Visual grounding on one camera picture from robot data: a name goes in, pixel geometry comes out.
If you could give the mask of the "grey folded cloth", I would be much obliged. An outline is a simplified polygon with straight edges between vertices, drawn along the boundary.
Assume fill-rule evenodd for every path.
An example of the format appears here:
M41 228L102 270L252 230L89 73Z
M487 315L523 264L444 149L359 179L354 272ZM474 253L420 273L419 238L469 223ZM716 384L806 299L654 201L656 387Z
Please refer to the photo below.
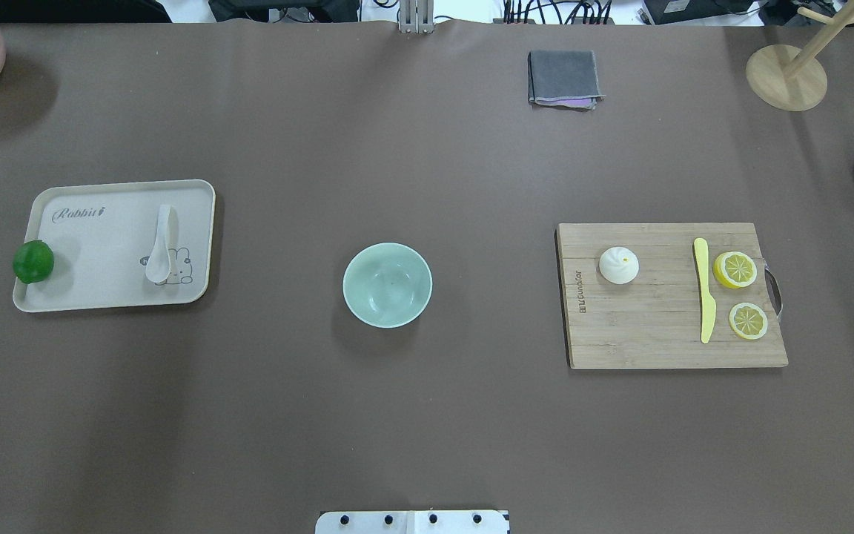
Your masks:
M532 50L526 61L529 104L593 111L606 98L592 50Z

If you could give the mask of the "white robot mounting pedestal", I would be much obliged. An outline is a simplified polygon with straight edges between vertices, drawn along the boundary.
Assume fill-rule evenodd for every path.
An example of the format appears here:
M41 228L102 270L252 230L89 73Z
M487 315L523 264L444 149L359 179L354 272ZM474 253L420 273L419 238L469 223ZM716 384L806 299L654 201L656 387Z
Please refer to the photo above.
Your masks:
M380 510L329 511L315 533L509 533L508 511Z

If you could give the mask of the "thick lemon half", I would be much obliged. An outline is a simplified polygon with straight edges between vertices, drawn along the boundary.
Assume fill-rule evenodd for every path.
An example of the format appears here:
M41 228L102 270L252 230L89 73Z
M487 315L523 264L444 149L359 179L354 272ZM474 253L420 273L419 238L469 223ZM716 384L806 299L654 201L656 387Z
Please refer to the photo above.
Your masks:
M724 252L714 260L714 277L727 288L746 288L756 281L757 266L748 254L738 251Z

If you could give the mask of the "green lime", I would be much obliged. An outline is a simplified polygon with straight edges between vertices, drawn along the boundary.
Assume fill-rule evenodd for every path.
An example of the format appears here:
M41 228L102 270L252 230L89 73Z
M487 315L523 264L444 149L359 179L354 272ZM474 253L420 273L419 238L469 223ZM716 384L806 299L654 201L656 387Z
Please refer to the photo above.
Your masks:
M13 273L20 283L40 283L54 270L55 256L43 240L24 243L14 254Z

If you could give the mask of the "white steamed bun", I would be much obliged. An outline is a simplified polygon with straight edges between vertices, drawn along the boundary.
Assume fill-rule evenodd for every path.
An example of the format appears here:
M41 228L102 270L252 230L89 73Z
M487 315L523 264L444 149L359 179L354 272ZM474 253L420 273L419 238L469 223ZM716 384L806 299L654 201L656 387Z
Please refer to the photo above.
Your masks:
M599 257L599 272L610 283L631 283L640 271L637 254L627 247L615 246L606 249Z

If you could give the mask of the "aluminium frame post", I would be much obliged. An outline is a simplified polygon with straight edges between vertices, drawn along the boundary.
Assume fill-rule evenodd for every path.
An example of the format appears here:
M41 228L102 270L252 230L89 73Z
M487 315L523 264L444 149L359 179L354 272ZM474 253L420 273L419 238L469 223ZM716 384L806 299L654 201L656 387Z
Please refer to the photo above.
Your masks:
M430 34L434 32L433 0L400 0L397 3L397 23L400 33Z

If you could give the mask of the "beige rabbit serving tray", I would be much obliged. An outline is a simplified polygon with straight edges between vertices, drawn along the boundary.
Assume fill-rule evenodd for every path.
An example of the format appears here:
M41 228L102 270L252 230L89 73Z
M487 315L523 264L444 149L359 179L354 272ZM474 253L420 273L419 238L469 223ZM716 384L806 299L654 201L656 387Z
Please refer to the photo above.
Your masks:
M173 207L163 283L145 269L162 204ZM54 270L40 283L18 281L23 312L186 304L209 286L216 192L203 179L51 187L35 197L26 240L51 247Z

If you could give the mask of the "yellow plastic knife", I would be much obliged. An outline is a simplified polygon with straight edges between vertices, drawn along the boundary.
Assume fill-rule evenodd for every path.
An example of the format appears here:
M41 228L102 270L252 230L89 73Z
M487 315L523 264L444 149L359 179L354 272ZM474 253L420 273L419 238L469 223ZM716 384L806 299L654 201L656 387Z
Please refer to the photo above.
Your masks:
M692 253L695 258L699 286L699 304L701 304L701 331L699 338L707 344L712 337L716 319L716 300L709 291L709 244L703 237L692 241Z

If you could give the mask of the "white ceramic soup spoon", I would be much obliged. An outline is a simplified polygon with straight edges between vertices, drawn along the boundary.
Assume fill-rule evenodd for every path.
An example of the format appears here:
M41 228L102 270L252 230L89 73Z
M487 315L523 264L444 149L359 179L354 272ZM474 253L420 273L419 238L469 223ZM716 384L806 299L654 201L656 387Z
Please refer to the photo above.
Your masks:
M166 284L171 274L173 267L169 251L172 230L173 206L162 204L157 212L155 240L145 265L145 277L150 283Z

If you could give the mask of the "wooden mug tree stand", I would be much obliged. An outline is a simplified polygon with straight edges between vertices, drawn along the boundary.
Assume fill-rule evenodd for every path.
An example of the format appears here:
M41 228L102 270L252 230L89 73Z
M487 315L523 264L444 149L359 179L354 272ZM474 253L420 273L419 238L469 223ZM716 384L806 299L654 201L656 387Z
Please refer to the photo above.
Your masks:
M846 26L854 24L854 1L833 16L800 7L798 13L821 23L820 30L803 48L787 44L766 45L750 55L745 67L749 87L764 102L781 111L808 111L827 93L827 75L816 56Z

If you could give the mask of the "thin lemon slice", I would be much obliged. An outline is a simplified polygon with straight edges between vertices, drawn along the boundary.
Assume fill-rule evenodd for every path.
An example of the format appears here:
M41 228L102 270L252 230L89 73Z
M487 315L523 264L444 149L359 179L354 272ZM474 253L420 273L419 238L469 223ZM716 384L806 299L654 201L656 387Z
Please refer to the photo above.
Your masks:
M769 319L765 311L752 302L740 302L731 308L729 327L741 339L756 340L768 332Z

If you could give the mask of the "light green bowl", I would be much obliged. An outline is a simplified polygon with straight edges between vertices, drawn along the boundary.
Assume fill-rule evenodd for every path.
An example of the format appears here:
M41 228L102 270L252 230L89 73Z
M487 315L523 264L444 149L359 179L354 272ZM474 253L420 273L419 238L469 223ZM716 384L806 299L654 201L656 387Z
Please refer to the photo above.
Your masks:
M424 257L401 243L377 243L349 261L342 278L347 308L365 324L381 329L405 326L428 306L433 274Z

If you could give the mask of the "bamboo cutting board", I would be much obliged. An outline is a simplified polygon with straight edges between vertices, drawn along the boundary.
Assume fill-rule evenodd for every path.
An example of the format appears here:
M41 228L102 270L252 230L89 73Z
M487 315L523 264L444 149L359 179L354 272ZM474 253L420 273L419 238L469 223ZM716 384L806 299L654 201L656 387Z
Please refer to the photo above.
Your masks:
M709 280L716 319L707 344L701 342L695 237L707 240L710 263L721 253L738 251L757 266L756 281L746 288ZM567 358L573 369L774 368L789 363L752 223L561 223L556 240ZM640 271L631 283L610 283L599 272L600 255L615 246L637 254ZM764 310L769 327L762 338L741 339L729 327L729 311L740 302Z

